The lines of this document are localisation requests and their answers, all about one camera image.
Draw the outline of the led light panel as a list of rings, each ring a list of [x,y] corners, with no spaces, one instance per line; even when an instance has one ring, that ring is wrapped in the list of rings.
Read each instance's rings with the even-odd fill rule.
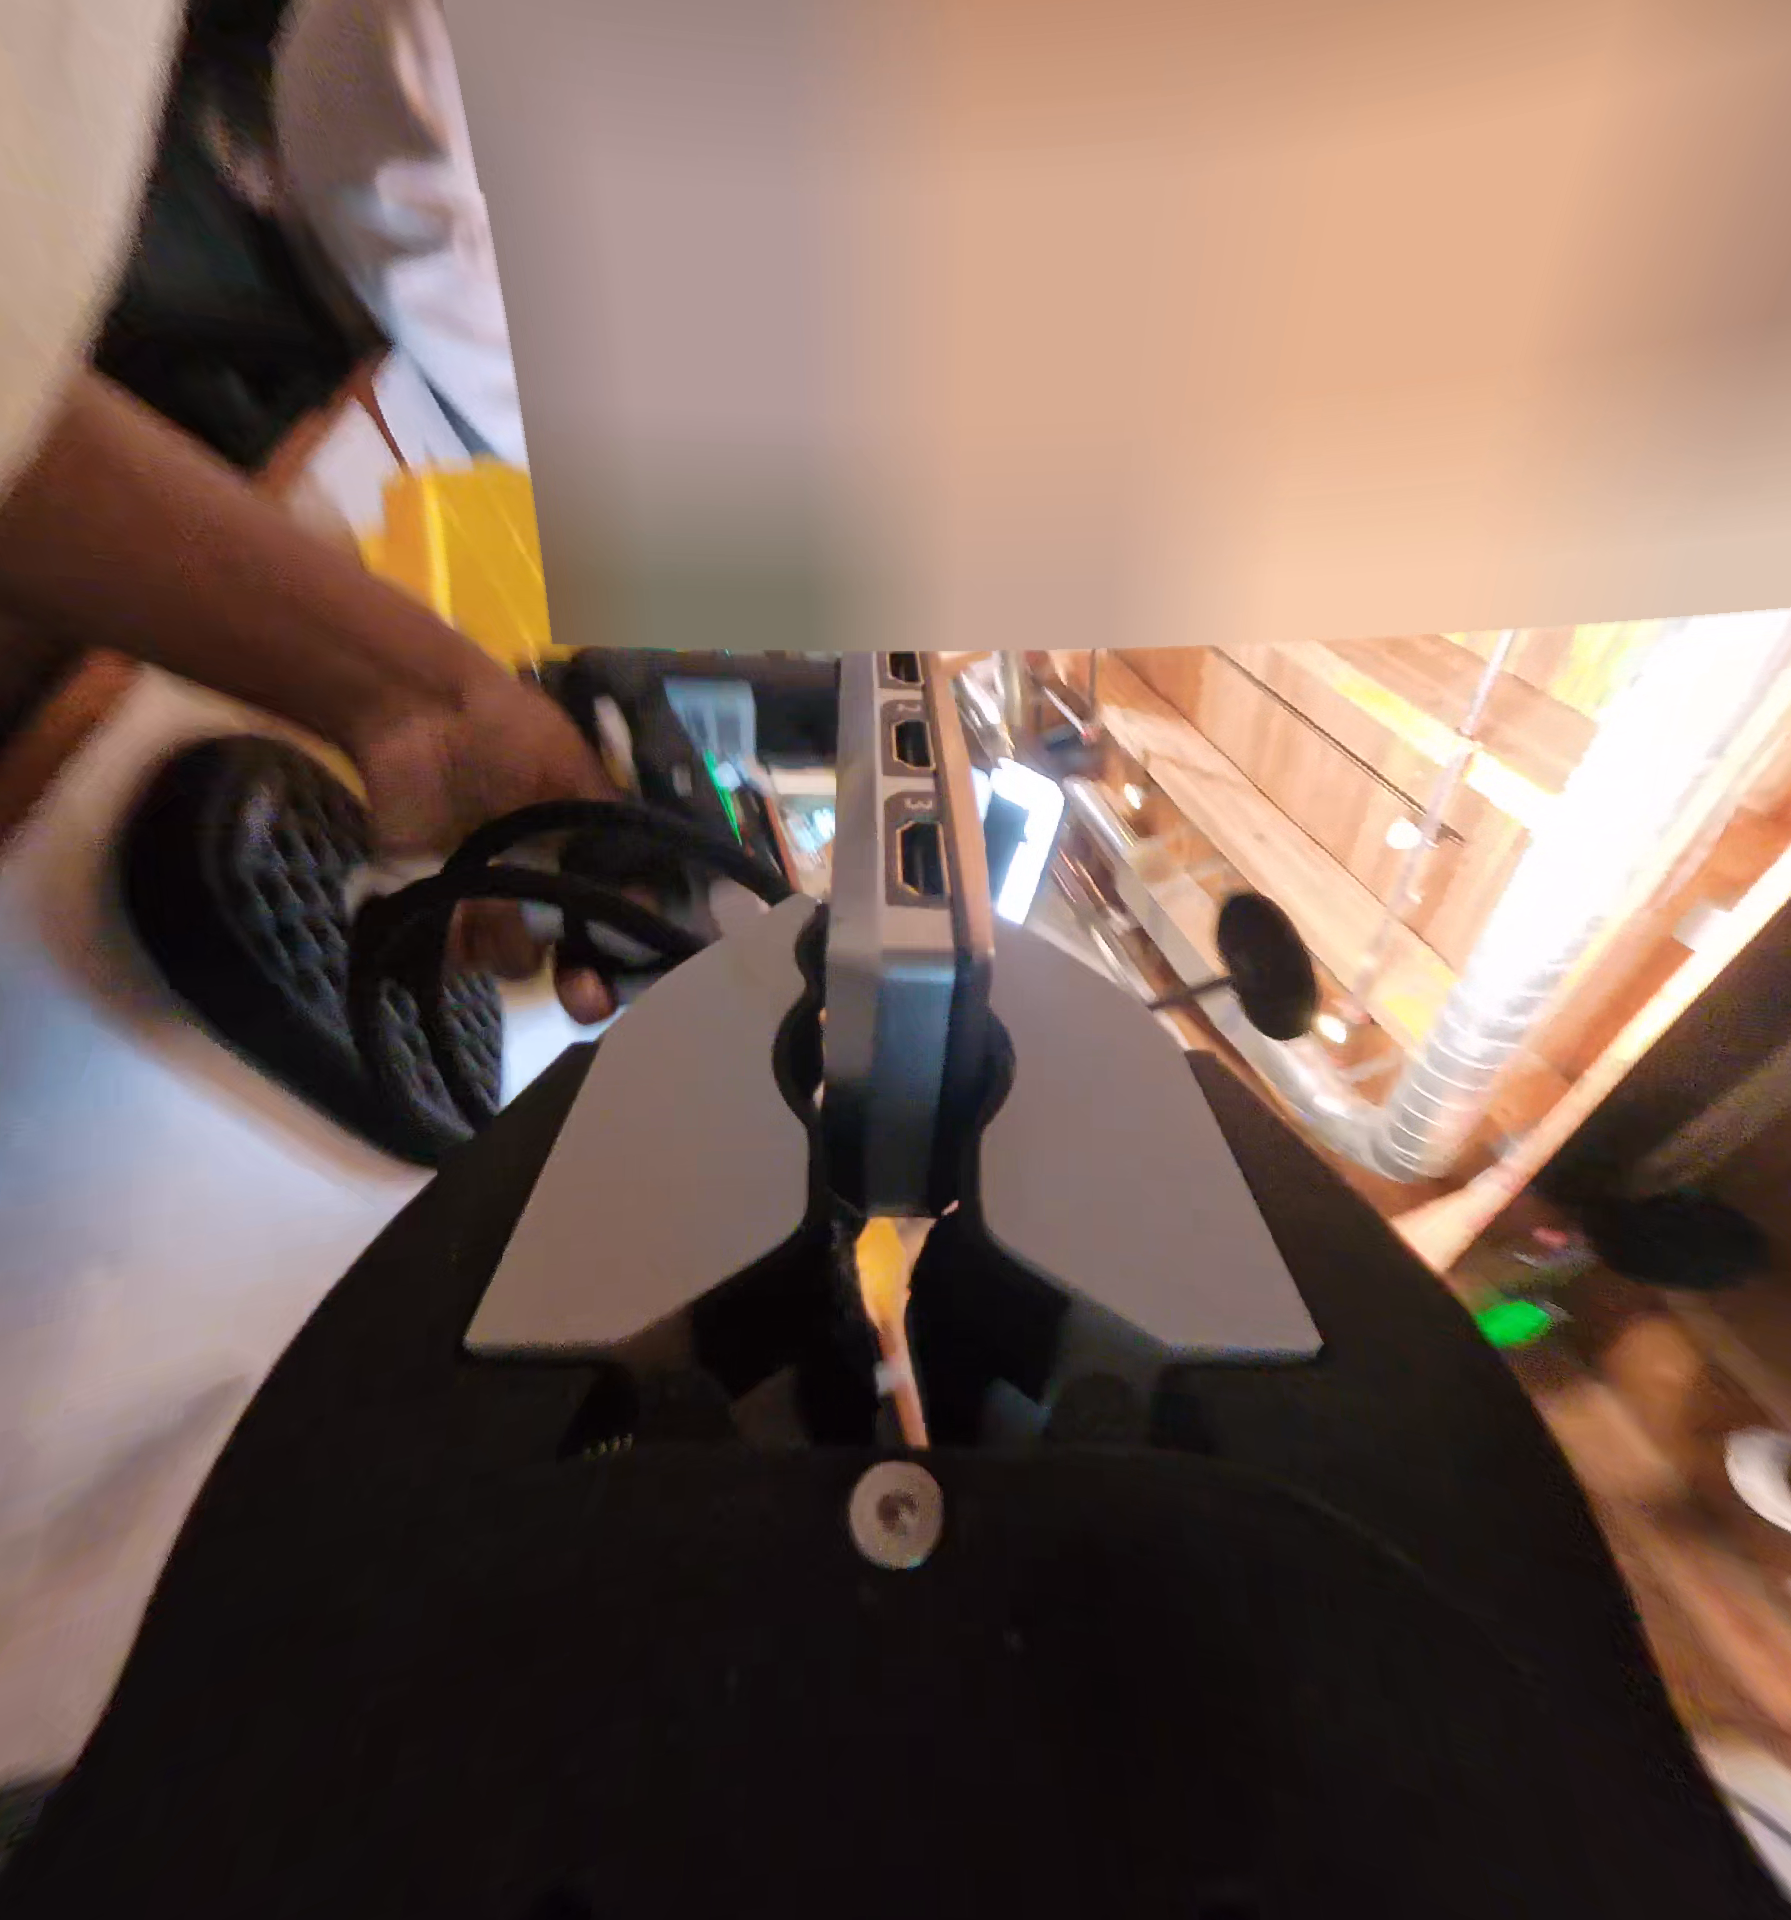
[[[997,920],[1021,926],[1039,893],[1065,811],[1057,781],[1001,758],[975,777],[989,899]]]

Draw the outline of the black hdmi switch box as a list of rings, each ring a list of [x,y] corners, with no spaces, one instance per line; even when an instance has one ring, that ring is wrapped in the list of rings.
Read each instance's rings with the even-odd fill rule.
[[[995,960],[983,816],[943,660],[855,653],[837,680],[821,956],[821,1138],[863,1217],[955,1203],[983,1105]]]

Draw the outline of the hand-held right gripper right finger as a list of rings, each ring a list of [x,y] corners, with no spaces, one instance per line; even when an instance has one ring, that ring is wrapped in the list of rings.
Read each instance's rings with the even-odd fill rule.
[[[909,1277],[933,1446],[1025,1446],[1073,1401],[1143,1437],[1187,1371],[1321,1356],[1189,1055],[1135,996],[1001,929],[983,1065],[955,1203]]]

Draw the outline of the person's right hand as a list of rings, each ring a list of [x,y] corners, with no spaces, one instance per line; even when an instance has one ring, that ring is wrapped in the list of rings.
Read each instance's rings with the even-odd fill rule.
[[[911,1272],[927,1228],[929,1223],[921,1219],[873,1217],[859,1231],[853,1249],[859,1303],[877,1350],[875,1393],[909,1450],[927,1446],[925,1411],[907,1339]]]

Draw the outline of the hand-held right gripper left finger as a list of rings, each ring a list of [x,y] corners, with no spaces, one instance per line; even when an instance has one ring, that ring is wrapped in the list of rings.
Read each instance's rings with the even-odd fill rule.
[[[588,1058],[466,1332],[570,1369],[568,1448],[877,1440],[877,1339],[793,1082],[809,899],[658,980]]]

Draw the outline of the person's left forearm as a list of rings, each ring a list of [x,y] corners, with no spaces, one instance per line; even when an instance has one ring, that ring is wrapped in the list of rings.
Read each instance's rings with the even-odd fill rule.
[[[372,718],[500,669],[94,373],[66,388],[0,502],[0,612],[344,755]]]

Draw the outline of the black round speaker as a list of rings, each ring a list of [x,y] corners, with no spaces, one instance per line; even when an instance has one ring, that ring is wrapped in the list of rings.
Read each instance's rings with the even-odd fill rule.
[[[1665,1290],[1733,1289],[1771,1260],[1769,1236],[1745,1213],[1701,1192],[1603,1197],[1581,1209],[1579,1227],[1607,1270]]]

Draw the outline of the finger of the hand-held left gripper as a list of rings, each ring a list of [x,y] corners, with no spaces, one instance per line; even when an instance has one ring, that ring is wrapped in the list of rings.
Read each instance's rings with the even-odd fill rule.
[[[710,883],[716,867],[690,846],[524,846],[514,852],[514,867],[566,877],[622,901],[638,901],[644,913],[674,929],[682,942],[650,942],[620,918],[594,913],[566,917],[562,947],[592,955],[606,968],[672,968],[714,942]]]

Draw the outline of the person's left hand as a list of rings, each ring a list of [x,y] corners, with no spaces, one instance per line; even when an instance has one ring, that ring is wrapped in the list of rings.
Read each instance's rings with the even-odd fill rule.
[[[466,691],[422,694],[352,731],[344,745],[362,777],[378,845],[390,864],[448,856],[482,825],[532,804],[612,803],[620,784],[592,745],[538,686],[494,669]],[[470,903],[450,925],[448,955],[476,973],[526,983],[550,944],[512,903]],[[592,970],[556,962],[556,992],[572,1020],[596,1026],[618,1011]]]

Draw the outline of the black mesh cushion pad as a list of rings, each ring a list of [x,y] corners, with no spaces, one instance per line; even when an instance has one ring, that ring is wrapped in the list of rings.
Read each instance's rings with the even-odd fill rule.
[[[380,1065],[348,1012],[350,883],[372,823],[316,756],[270,735],[176,748],[118,850],[130,926],[168,991],[238,1058],[358,1141],[436,1169],[502,1105],[504,1009],[486,973],[450,973],[434,1024],[380,991]]]

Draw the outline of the braided hdmi cable green plug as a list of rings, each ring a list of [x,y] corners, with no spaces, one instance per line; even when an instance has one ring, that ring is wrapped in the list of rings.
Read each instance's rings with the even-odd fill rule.
[[[716,867],[710,883],[729,885],[765,909],[793,896],[777,864],[737,841],[714,841],[672,818],[640,818],[622,837],[586,829],[610,816],[612,801],[532,804],[476,829],[426,877],[364,893],[352,915],[348,1020],[364,1070],[382,1101],[410,1103],[404,1131],[420,1165],[434,1166],[456,1146],[482,1135],[498,1114],[500,1068],[476,1057],[472,1035],[448,1012],[450,925],[470,903],[512,903],[554,965],[596,973],[616,995],[618,1012],[680,968],[606,968],[592,955],[562,947],[566,917],[594,913],[620,918],[652,944],[682,947],[676,931],[644,913],[642,903],[602,893],[582,881],[514,867],[522,848],[692,848]]]

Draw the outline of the yellow plastic bin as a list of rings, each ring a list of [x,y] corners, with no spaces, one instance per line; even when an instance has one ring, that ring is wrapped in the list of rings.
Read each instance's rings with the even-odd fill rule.
[[[380,493],[380,525],[360,537],[374,577],[468,636],[494,660],[554,659],[536,499],[522,467],[474,459],[402,467]]]

